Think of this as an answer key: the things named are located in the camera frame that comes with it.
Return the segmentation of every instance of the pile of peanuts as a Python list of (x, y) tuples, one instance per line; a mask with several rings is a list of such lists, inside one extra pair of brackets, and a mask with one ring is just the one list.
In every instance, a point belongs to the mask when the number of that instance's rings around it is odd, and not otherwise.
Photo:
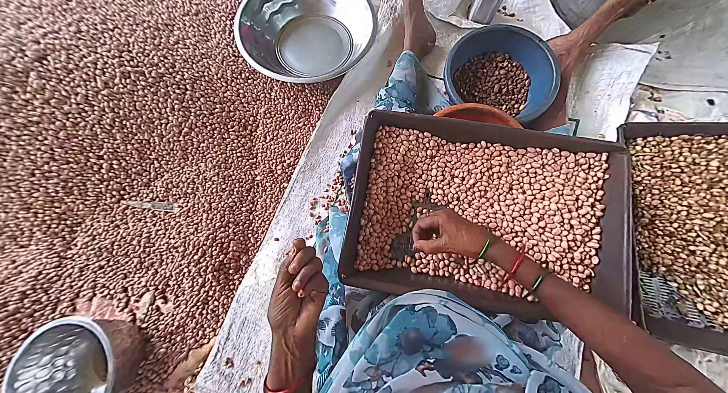
[(599, 264), (607, 156), (486, 141), (450, 143), (430, 133), (382, 126), (370, 160), (355, 267), (408, 267), (523, 297), (525, 289), (484, 260), (421, 252), (392, 258), (392, 240), (428, 212), (413, 203), (426, 203), (430, 196), (435, 208), (448, 206), (514, 247), (527, 244), (529, 258), (590, 291)]
[(531, 79), (508, 54), (470, 58), (455, 73), (455, 88), (466, 103), (487, 104), (513, 117), (526, 108)]
[(240, 1), (0, 0), (0, 374), (89, 305), (142, 329), (132, 392), (218, 333), (332, 92), (249, 66)]
[(728, 330), (728, 137), (629, 142), (640, 266)]

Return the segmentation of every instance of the tray of peanuts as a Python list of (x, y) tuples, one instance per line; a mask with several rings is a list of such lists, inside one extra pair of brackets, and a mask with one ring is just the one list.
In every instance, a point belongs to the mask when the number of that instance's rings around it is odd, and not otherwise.
[(634, 304), (654, 336), (728, 354), (728, 124), (628, 123)]
[(442, 289), (481, 311), (553, 319), (485, 260), (412, 250), (417, 218), (450, 207), (629, 316), (629, 169), (626, 148), (610, 141), (372, 111), (339, 278), (396, 295)]

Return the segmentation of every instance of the green bangle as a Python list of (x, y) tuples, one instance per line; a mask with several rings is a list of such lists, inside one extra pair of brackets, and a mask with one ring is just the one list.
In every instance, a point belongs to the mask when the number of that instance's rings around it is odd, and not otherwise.
[(491, 243), (491, 231), (488, 231), (488, 240), (486, 241), (486, 246), (483, 247), (483, 250), (480, 251), (480, 255), (478, 255), (478, 259), (482, 258), (483, 255), (486, 253), (486, 249), (488, 249), (488, 245)]
[(539, 285), (541, 285), (541, 281), (544, 280), (545, 275), (546, 275), (546, 270), (541, 272), (541, 275), (539, 275), (539, 278), (536, 280), (536, 283), (533, 284), (533, 287), (531, 288), (531, 292), (529, 292), (529, 293), (532, 294), (532, 293), (536, 292), (536, 289), (539, 289)]

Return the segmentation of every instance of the dark brown tray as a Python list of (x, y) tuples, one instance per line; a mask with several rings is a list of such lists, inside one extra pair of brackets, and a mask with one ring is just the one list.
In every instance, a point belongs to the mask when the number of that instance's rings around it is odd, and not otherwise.
[[(723, 136), (728, 135), (726, 123), (628, 123), (617, 128), (617, 138), (626, 145), (640, 137)], [(632, 252), (637, 257), (637, 243)], [(654, 274), (635, 270), (639, 286), (632, 304), (643, 320), (644, 327), (657, 338), (695, 349), (728, 354), (728, 332), (718, 330), (694, 306), (678, 309), (677, 291), (667, 281)]]
[(374, 134), (379, 126), (395, 126), (428, 131), (448, 141), (489, 141), (516, 148), (529, 146), (567, 149), (572, 152), (609, 152), (610, 178), (604, 183), (606, 209), (600, 220), (604, 236), (598, 251), (600, 264), (594, 269), (593, 295), (625, 316), (632, 308), (632, 230), (628, 227), (630, 215), (629, 170), (630, 158), (621, 144), (591, 138), (568, 137), (540, 131), (493, 126), (462, 119), (440, 118), (375, 110), (364, 122), (362, 142), (357, 165), (354, 197), (344, 245), (339, 261), (339, 279), (343, 284), (401, 295), (417, 289), (442, 289), (452, 292), (481, 311), (494, 311), (524, 319), (554, 319), (541, 303), (528, 302), (516, 297), (463, 284), (452, 278), (415, 275), (406, 268), (359, 271), (354, 268), (359, 220), (361, 219), (369, 179)]

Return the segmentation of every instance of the blue bowl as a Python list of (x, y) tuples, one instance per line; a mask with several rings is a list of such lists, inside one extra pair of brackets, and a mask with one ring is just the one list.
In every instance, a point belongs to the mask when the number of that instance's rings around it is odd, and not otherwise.
[(455, 73), (472, 57), (488, 53), (508, 53), (529, 74), (531, 87), (526, 108), (515, 117), (526, 126), (539, 117), (556, 99), (561, 70), (551, 47), (531, 31), (514, 25), (489, 25), (460, 38), (445, 62), (445, 90), (455, 104), (464, 101), (455, 89)]

